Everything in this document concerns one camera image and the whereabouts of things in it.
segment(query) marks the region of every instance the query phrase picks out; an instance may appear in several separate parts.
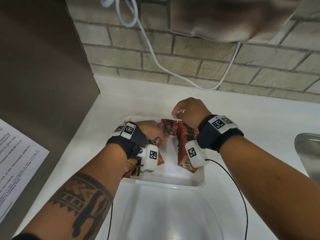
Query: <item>black tattoo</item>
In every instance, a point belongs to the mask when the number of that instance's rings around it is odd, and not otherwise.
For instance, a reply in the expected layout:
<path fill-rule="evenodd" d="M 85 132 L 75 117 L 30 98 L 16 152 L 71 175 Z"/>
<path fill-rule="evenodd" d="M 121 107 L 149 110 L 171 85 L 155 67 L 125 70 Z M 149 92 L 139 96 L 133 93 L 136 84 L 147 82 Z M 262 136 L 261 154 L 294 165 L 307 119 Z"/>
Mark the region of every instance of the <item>black tattoo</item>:
<path fill-rule="evenodd" d="M 98 231 L 107 216 L 107 207 L 113 196 L 100 182 L 84 173 L 76 173 L 49 200 L 54 205 L 74 211 L 77 217 L 72 225 L 72 237 L 80 235 L 81 227 L 88 219 L 93 219 L 83 240 L 89 240 Z"/>

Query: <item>black wrist strap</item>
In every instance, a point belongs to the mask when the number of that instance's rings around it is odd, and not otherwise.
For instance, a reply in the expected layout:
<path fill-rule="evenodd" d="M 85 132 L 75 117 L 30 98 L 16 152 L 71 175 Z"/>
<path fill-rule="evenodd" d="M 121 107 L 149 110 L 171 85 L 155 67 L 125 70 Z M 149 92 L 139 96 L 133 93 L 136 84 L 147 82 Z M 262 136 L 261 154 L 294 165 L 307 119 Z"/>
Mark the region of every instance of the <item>black wrist strap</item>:
<path fill-rule="evenodd" d="M 139 154 L 141 147 L 146 147 L 147 138 L 135 123 L 127 122 L 116 128 L 106 145 L 110 143 L 121 146 L 130 159 Z"/>
<path fill-rule="evenodd" d="M 210 115 L 198 126 L 198 145 L 219 152 L 221 146 L 232 136 L 242 135 L 237 125 L 226 116 Z"/>

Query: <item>white tray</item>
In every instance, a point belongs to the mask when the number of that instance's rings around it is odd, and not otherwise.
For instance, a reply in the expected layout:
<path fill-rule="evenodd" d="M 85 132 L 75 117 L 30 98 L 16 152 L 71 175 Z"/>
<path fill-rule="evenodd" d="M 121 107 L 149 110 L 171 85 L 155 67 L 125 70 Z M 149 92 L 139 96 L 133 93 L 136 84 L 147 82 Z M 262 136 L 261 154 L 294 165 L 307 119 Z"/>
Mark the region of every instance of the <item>white tray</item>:
<path fill-rule="evenodd" d="M 144 120 L 155 120 L 159 123 L 161 118 L 132 115 L 123 119 L 124 122 L 138 122 Z M 200 167 L 195 173 L 191 173 L 190 171 L 178 166 L 177 145 L 177 137 L 170 136 L 170 138 L 167 139 L 167 141 L 159 148 L 164 164 L 159 165 L 154 172 L 141 173 L 138 177 L 131 176 L 130 179 L 126 179 L 126 182 L 189 190 L 195 190 L 202 187 L 205 180 L 204 167 Z"/>

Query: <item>person's right arm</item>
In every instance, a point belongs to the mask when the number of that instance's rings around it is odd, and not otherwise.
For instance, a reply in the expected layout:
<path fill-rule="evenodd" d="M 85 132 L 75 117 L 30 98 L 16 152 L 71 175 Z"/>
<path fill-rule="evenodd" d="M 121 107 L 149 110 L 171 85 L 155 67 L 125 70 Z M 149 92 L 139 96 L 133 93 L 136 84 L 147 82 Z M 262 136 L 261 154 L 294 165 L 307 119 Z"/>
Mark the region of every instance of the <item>person's right arm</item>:
<path fill-rule="evenodd" d="M 174 118 L 193 128 L 210 114 L 195 98 L 180 101 L 172 111 Z M 219 153 L 251 206 L 278 239 L 320 239 L 320 185 L 316 181 L 240 135 L 230 137 Z"/>

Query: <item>white cable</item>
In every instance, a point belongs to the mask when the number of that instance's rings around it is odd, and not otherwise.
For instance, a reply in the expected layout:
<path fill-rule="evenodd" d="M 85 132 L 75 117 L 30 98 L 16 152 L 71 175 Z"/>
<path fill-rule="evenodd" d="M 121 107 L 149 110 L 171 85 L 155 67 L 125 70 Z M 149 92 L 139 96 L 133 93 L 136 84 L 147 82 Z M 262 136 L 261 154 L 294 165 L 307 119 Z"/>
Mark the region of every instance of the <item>white cable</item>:
<path fill-rule="evenodd" d="M 100 0 L 100 2 L 102 4 L 102 6 L 109 7 L 114 2 L 114 0 Z M 228 72 L 229 72 L 229 70 L 230 70 L 230 68 L 231 68 L 231 66 L 233 64 L 233 61 L 235 60 L 235 57 L 236 57 L 236 55 L 238 53 L 238 50 L 239 50 L 239 47 L 240 47 L 240 42 L 237 43 L 237 45 L 236 45 L 236 47 L 234 49 L 234 52 L 233 52 L 233 56 L 232 56 L 232 58 L 231 58 L 231 60 L 230 60 L 230 62 L 228 64 L 224 74 L 222 75 L 221 80 L 212 88 L 202 88 L 202 87 L 198 86 L 197 84 L 195 84 L 193 81 L 190 81 L 189 79 L 187 79 L 187 78 L 185 78 L 183 76 L 180 76 L 180 75 L 178 75 L 176 73 L 173 73 L 173 72 L 167 70 L 166 68 L 162 67 L 162 65 L 159 64 L 159 62 L 158 62 L 158 60 L 156 58 L 156 55 L 155 55 L 155 53 L 153 51 L 153 48 L 151 46 L 151 43 L 150 43 L 150 41 L 149 41 L 149 39 L 147 37 L 147 34 L 146 34 L 144 28 L 142 27 L 142 24 L 141 24 L 140 20 L 138 19 L 138 6 L 137 6 L 136 1 L 135 0 L 131 0 L 133 6 L 131 6 L 129 0 L 125 0 L 125 2 L 127 3 L 127 5 L 129 7 L 130 11 L 132 12 L 134 18 L 133 18 L 133 20 L 132 20 L 132 22 L 130 24 L 125 23 L 124 20 L 122 19 L 121 13 L 120 13 L 120 0 L 115 0 L 115 8 L 116 8 L 117 15 L 118 15 L 118 18 L 120 20 L 120 23 L 122 23 L 123 26 L 128 27 L 128 28 L 133 27 L 136 23 L 138 23 L 138 25 L 139 25 L 139 27 L 141 29 L 141 32 L 142 32 L 144 38 L 146 39 L 146 43 L 148 44 L 148 47 L 149 47 L 150 52 L 151 52 L 151 55 L 152 55 L 155 63 L 157 64 L 157 66 L 159 68 L 161 68 L 165 72 L 169 73 L 170 75 L 176 76 L 178 78 L 181 78 L 182 80 L 185 80 L 188 83 L 194 85 L 196 88 L 204 90 L 204 91 L 215 90 L 221 85 L 221 83 L 225 79 L 226 75 L 228 74 Z"/>

